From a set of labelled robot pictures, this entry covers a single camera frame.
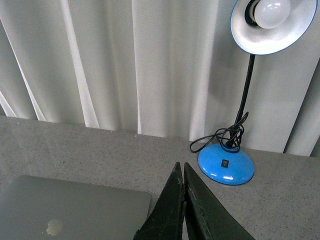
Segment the lamp switch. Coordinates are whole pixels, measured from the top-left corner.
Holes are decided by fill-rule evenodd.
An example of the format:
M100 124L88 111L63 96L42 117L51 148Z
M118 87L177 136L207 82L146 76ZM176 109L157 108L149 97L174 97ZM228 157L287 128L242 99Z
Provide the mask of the lamp switch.
M222 159L221 167L227 169L227 168L228 168L228 165L229 165L229 161L228 161L228 160L225 160L225 159Z

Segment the apple logo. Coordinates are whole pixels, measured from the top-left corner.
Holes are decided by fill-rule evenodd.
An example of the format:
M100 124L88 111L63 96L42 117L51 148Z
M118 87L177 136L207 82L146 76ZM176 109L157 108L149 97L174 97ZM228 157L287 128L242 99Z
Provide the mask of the apple logo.
M61 219L52 219L48 222L48 228L46 229L46 233L51 236L57 236L64 227L64 221Z

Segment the laptop lid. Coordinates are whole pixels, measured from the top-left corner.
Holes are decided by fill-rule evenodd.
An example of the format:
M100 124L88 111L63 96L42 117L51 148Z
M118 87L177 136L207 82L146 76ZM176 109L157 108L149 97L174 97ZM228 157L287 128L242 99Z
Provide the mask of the laptop lid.
M151 195L20 176L0 195L1 240L132 240Z

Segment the gray speckled surface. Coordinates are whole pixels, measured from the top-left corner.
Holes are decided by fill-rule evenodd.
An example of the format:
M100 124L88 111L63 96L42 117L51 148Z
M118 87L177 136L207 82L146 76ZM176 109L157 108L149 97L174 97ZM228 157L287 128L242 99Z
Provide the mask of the gray speckled surface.
M318 158L245 149L253 179L226 186L200 171L187 141L5 116L0 136L0 190L32 175L146 191L154 206L175 162L189 162L255 239L320 239Z

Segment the lamp shade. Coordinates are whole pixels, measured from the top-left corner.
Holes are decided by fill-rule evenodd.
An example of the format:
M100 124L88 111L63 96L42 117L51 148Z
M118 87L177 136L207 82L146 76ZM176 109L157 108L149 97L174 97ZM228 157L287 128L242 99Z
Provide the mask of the lamp shade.
M267 29L247 23L245 12L248 5L253 2L257 8L259 4L263 4L264 0L261 0L261 3L259 0L237 0L235 2L230 19L230 29L236 44L245 52L254 55L273 54L296 42L310 26L318 6L318 0L291 0L287 18L277 27ZM282 1L272 0L271 2L280 6Z

